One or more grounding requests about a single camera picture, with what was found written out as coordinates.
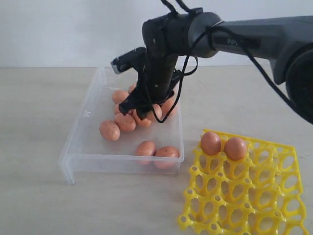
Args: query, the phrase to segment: light gray tabletop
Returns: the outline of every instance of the light gray tabletop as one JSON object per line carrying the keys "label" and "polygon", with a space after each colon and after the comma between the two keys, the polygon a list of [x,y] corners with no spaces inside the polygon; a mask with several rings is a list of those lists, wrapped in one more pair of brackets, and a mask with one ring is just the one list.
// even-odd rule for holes
{"label": "light gray tabletop", "polygon": [[255,67],[200,67],[181,96],[185,161],[176,176],[78,173],[57,160],[93,68],[0,69],[0,235],[191,235],[176,223],[203,128],[293,145],[313,231],[313,126]]}

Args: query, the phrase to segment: robotic arm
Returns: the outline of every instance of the robotic arm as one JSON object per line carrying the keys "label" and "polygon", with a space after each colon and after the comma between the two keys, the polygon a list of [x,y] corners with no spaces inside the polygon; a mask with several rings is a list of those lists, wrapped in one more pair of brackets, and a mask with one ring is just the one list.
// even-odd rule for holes
{"label": "robotic arm", "polygon": [[[112,61],[116,74],[130,68],[138,72],[136,88],[119,105],[121,113],[136,109],[138,116],[145,118],[153,110],[152,104],[162,104],[174,95],[180,82],[175,106],[182,79],[191,74],[185,73],[189,57],[211,58],[225,51],[247,55],[281,98],[313,124],[313,16],[224,22],[202,8],[187,10],[187,14],[179,14],[171,9],[167,15],[146,21],[142,26],[146,47]],[[175,69],[179,56],[187,56],[182,71]],[[286,83],[290,100],[254,57],[270,61],[275,84]]]}

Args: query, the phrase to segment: clear plastic tray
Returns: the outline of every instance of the clear plastic tray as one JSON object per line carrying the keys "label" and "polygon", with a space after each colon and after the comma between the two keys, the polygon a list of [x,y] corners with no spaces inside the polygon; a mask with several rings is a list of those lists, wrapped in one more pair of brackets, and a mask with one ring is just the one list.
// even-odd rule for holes
{"label": "clear plastic tray", "polygon": [[[111,95],[116,89],[128,90],[137,74],[127,71],[115,75],[107,69],[97,69],[88,88],[82,108],[61,152],[58,164],[68,184],[75,184],[74,172],[118,172],[144,174],[177,174],[184,160],[180,103],[176,115],[163,124],[154,122],[148,128],[137,126],[132,132],[121,132],[117,141],[106,141],[99,133],[99,124],[113,120],[114,103]],[[157,148],[173,146],[179,158],[134,156],[143,141],[154,141]],[[157,169],[154,164],[142,166],[137,160],[170,161],[169,170]]]}

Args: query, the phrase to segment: brown egg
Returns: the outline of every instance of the brown egg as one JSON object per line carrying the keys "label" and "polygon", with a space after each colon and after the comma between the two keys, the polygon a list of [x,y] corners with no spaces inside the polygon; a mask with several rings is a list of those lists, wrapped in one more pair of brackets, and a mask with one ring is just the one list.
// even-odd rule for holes
{"label": "brown egg", "polygon": [[152,123],[150,120],[148,120],[146,118],[144,120],[140,120],[140,118],[137,115],[136,110],[134,110],[134,112],[133,112],[133,118],[135,119],[137,125],[139,125],[139,126],[148,127]]}
{"label": "brown egg", "polygon": [[233,137],[226,141],[224,152],[231,160],[240,160],[247,154],[246,142],[239,137]]}
{"label": "brown egg", "polygon": [[[163,117],[170,111],[171,107],[173,106],[175,102],[175,97],[172,97],[165,101],[165,103],[161,106],[162,109],[162,115]],[[170,115],[168,117],[173,116],[178,110],[178,104],[175,106],[175,108],[171,111]]]}
{"label": "brown egg", "polygon": [[[138,145],[135,155],[136,156],[154,156],[156,153],[156,144],[152,141],[144,141]],[[138,160],[140,165],[148,165],[151,161],[148,160]]]}
{"label": "brown egg", "polygon": [[[155,156],[178,158],[179,151],[172,146],[167,146],[167,147],[158,149],[155,153]],[[161,170],[170,169],[175,165],[175,162],[154,161],[153,163],[156,166],[156,168],[161,169]]]}
{"label": "brown egg", "polygon": [[114,121],[121,131],[128,132],[133,131],[136,128],[135,119],[129,114],[126,114],[125,116],[122,113],[116,114]]}
{"label": "brown egg", "polygon": [[129,88],[128,88],[128,93],[130,94],[136,87],[136,83],[132,84]]}
{"label": "brown egg", "polygon": [[[118,105],[119,105],[119,103],[116,104],[116,105],[114,106],[114,108],[113,108],[113,112],[114,112],[115,115],[121,113],[120,110],[118,109]],[[128,114],[129,114],[129,115],[132,115],[133,112],[134,112],[133,109],[132,109],[132,110],[129,110]]]}
{"label": "brown egg", "polygon": [[129,96],[128,92],[123,90],[116,90],[112,94],[112,100],[115,104],[123,102]]}
{"label": "brown egg", "polygon": [[[162,117],[161,107],[158,104],[154,104],[153,108],[156,112],[156,116],[158,117],[158,119],[160,119]],[[146,119],[148,119],[150,121],[157,121],[152,110],[147,113]]]}
{"label": "brown egg", "polygon": [[222,148],[221,138],[215,132],[206,132],[201,137],[201,148],[207,155],[218,154]]}
{"label": "brown egg", "polygon": [[99,126],[100,134],[109,141],[116,141],[121,135],[118,125],[114,121],[103,121]]}

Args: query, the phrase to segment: yellow plastic egg crate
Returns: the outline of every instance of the yellow plastic egg crate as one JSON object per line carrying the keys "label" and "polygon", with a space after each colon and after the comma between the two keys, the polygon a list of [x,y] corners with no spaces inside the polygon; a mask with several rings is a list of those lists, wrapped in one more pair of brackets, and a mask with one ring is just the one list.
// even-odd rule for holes
{"label": "yellow plastic egg crate", "polygon": [[229,138],[240,137],[248,153],[239,161],[224,152],[209,156],[199,142],[178,217],[180,228],[190,226],[201,235],[308,235],[295,148],[214,132],[222,140],[222,150]]}

